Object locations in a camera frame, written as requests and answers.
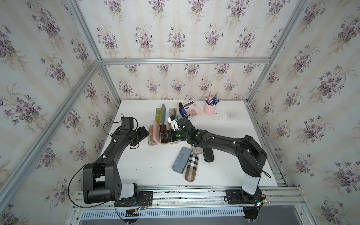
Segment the grey glasses case red glasses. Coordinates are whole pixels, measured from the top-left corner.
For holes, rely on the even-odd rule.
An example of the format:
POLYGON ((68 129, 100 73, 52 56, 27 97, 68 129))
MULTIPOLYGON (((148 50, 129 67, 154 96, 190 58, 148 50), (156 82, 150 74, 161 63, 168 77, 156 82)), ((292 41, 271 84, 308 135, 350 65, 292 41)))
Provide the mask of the grey glasses case red glasses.
POLYGON ((200 155, 203 154, 203 149, 201 147, 191 146, 193 154, 200 155))

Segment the black tan glasses case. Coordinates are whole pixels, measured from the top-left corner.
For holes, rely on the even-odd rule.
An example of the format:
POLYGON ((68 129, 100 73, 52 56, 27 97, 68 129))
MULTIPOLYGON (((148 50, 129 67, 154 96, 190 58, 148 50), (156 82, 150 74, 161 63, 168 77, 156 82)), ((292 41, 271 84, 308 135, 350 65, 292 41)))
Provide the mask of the black tan glasses case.
POLYGON ((214 154, 213 149, 211 148, 204 148, 203 149, 203 159, 207 163, 211 163, 214 161, 214 154))

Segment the teal glasses case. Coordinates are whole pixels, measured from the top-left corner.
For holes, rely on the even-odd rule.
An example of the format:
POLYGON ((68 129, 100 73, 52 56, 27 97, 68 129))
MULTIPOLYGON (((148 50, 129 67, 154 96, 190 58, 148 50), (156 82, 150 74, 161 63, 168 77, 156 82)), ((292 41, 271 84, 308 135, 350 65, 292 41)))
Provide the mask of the teal glasses case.
POLYGON ((191 149, 182 147, 174 164, 172 165, 172 170, 175 171, 176 173, 183 174, 191 154, 192 154, 191 149))

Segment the plaid glasses case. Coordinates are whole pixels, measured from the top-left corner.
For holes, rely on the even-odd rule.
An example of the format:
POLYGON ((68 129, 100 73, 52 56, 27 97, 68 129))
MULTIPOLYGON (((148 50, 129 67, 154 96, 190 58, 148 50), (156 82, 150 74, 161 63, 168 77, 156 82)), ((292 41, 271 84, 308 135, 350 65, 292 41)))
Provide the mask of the plaid glasses case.
POLYGON ((187 163, 186 173, 185 173, 185 180, 188 182, 193 182, 195 180, 197 174, 197 167, 198 167, 198 156, 196 154, 192 154, 187 163))

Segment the beige glasses case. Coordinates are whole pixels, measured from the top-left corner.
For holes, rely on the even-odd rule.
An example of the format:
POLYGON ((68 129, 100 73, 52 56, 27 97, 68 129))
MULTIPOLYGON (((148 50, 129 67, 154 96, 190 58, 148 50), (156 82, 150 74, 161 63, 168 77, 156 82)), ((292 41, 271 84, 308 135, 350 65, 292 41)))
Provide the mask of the beige glasses case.
POLYGON ((160 134, 160 143, 167 144, 168 143, 168 133, 160 134))

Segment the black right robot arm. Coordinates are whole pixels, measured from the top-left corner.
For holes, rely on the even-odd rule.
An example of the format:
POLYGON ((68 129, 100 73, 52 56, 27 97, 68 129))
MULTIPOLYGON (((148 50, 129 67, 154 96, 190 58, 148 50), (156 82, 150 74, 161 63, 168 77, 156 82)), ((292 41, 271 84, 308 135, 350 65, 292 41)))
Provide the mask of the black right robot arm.
POLYGON ((215 149, 236 156, 244 175, 242 191, 255 196, 259 188, 261 174, 267 161, 267 153, 252 136, 232 138, 196 129, 188 118, 168 118, 172 129, 168 131, 168 141, 186 141, 194 147, 215 149))

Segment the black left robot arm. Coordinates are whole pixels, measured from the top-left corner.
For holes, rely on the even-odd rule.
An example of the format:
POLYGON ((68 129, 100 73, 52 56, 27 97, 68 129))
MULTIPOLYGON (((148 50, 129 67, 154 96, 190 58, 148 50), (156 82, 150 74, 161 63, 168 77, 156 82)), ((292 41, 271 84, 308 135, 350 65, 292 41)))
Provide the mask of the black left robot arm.
POLYGON ((128 146, 137 146, 147 136, 149 131, 145 127, 132 130, 129 126, 118 127, 111 134, 110 144, 103 155, 83 169, 83 200, 86 204, 139 201, 137 184, 123 183, 117 165, 128 146))

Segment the pink grey case back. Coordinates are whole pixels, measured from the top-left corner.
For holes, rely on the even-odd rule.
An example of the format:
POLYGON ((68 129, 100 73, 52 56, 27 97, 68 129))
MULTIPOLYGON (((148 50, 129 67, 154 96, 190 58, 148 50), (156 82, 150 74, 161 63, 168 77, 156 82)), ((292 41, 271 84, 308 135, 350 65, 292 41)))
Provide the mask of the pink grey case back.
POLYGON ((176 103, 173 107, 169 108, 169 117, 171 116, 180 116, 180 107, 179 103, 176 103))

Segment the blue stapler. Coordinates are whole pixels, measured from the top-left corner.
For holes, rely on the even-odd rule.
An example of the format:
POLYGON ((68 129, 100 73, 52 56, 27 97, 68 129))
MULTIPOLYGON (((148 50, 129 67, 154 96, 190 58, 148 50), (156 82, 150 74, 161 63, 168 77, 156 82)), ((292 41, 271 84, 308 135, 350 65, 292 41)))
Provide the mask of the blue stapler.
POLYGON ((188 118, 188 114, 181 102, 179 103, 179 113, 182 116, 182 118, 188 118))

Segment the brown sunglasses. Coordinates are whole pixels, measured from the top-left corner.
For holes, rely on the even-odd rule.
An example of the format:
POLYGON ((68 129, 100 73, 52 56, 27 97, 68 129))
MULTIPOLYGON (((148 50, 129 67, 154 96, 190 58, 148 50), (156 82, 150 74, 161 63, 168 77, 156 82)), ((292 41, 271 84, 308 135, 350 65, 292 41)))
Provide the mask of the brown sunglasses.
POLYGON ((162 124, 159 126, 160 134, 164 134, 167 132, 167 126, 165 124, 162 124))

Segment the pink calculator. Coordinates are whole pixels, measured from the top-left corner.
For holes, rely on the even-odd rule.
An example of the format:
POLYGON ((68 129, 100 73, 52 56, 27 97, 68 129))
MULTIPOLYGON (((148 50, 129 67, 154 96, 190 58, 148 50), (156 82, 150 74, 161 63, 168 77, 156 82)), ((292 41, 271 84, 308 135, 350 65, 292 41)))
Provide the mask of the pink calculator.
POLYGON ((183 105, 183 107, 184 107, 188 117, 190 117, 190 118, 197 117, 203 113, 201 108, 198 106, 198 104, 194 100, 185 103, 183 105))

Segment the pink pen cup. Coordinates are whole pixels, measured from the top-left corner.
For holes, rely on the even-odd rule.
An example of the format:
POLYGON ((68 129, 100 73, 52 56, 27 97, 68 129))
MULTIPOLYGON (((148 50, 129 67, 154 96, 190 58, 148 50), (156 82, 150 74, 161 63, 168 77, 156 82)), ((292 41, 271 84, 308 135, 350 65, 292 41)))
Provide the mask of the pink pen cup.
POLYGON ((216 110, 216 106, 215 106, 215 105, 205 104, 204 109, 203 109, 203 112, 204 112, 206 115, 213 115, 213 114, 215 113, 215 110, 216 110))

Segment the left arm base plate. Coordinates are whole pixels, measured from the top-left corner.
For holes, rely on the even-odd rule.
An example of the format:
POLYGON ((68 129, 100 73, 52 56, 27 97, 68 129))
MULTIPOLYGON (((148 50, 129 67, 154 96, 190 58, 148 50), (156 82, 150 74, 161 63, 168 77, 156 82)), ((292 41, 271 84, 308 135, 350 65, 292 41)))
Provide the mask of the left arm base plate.
POLYGON ((115 201, 115 207, 144 207, 152 206, 153 191, 140 191, 133 197, 115 201))

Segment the aluminium rail frame front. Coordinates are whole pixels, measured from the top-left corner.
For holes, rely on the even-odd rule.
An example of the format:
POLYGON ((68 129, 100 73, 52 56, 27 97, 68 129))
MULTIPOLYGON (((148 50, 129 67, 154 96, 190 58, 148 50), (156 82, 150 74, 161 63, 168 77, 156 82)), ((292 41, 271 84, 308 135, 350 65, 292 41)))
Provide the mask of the aluminium rail frame front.
POLYGON ((85 208, 84 204, 74 207, 66 220, 67 225, 78 225, 85 220, 119 219, 126 224, 134 224, 145 219, 163 218, 215 218, 239 217, 254 224, 265 211, 279 206, 270 218, 284 219, 294 212, 295 222, 314 225, 304 198, 297 187, 262 187, 262 194, 255 203, 241 203, 239 188, 236 187, 187 187, 187 186, 141 186, 142 195, 138 207, 125 203, 106 203, 101 206, 85 208))

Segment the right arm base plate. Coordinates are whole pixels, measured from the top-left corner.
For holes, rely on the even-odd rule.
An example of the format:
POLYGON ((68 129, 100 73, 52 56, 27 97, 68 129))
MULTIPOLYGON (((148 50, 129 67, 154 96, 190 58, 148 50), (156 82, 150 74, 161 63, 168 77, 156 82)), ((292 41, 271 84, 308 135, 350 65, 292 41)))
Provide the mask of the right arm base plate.
POLYGON ((248 194, 243 189, 228 189, 224 201, 228 204, 250 204, 261 206, 266 203, 266 195, 257 188, 253 195, 248 194))

